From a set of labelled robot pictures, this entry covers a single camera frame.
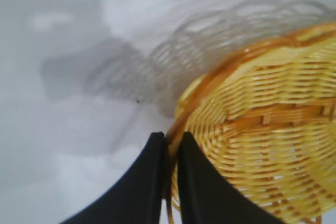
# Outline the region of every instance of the woven basket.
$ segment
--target woven basket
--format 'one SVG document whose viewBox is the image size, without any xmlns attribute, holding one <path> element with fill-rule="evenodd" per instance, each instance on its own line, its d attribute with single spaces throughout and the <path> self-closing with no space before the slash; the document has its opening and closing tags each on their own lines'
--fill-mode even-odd
<svg viewBox="0 0 336 224">
<path fill-rule="evenodd" d="M 336 23 L 231 54 L 186 89 L 176 117 L 171 156 L 190 131 L 251 201 L 286 223 L 321 223 L 336 200 Z M 176 171 L 172 196 L 178 208 Z"/>
</svg>

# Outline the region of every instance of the black plastic piece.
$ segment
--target black plastic piece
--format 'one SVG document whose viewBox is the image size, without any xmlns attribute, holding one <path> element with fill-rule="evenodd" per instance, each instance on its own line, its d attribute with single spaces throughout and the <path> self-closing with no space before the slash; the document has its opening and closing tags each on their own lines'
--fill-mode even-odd
<svg viewBox="0 0 336 224">
<path fill-rule="evenodd" d="M 97 201 L 63 224 L 158 224 L 164 152 L 163 133 L 152 133 L 123 177 Z"/>
<path fill-rule="evenodd" d="M 281 224 L 227 182 L 204 156 L 191 133 L 178 151 L 183 224 Z"/>
</svg>

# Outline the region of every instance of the black object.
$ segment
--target black object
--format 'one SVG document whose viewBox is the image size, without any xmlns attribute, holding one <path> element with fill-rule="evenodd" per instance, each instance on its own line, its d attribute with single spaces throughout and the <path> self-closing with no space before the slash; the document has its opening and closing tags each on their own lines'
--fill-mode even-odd
<svg viewBox="0 0 336 224">
<path fill-rule="evenodd" d="M 177 157 L 184 224 L 281 224 L 227 182 L 204 156 L 191 133 L 184 133 Z"/>
<path fill-rule="evenodd" d="M 121 179 L 63 224 L 158 224 L 162 203 L 163 133 L 152 133 Z"/>
</svg>

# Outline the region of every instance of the basket rim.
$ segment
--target basket rim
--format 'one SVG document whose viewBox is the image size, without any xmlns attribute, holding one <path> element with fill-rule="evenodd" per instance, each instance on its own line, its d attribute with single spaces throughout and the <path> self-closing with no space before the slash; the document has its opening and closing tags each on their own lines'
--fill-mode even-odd
<svg viewBox="0 0 336 224">
<path fill-rule="evenodd" d="M 227 55 L 217 67 L 209 73 L 198 77 L 183 92 L 178 100 L 185 105 L 182 113 L 169 129 L 166 139 L 169 144 L 169 155 L 174 159 L 180 145 L 183 127 L 188 117 L 201 105 L 201 100 L 212 93 L 241 64 L 249 62 L 265 53 L 280 47 L 302 48 L 323 40 L 336 37 L 336 22 L 319 24 L 284 35 L 282 38 L 262 40 Z"/>
</svg>

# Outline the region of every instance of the white surface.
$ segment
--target white surface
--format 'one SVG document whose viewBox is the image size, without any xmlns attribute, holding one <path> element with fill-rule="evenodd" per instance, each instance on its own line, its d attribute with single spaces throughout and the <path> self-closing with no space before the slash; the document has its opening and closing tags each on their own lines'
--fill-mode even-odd
<svg viewBox="0 0 336 224">
<path fill-rule="evenodd" d="M 110 75 L 189 15 L 240 1 L 0 0 L 0 223 L 57 223 L 109 188 L 172 122 Z"/>
</svg>

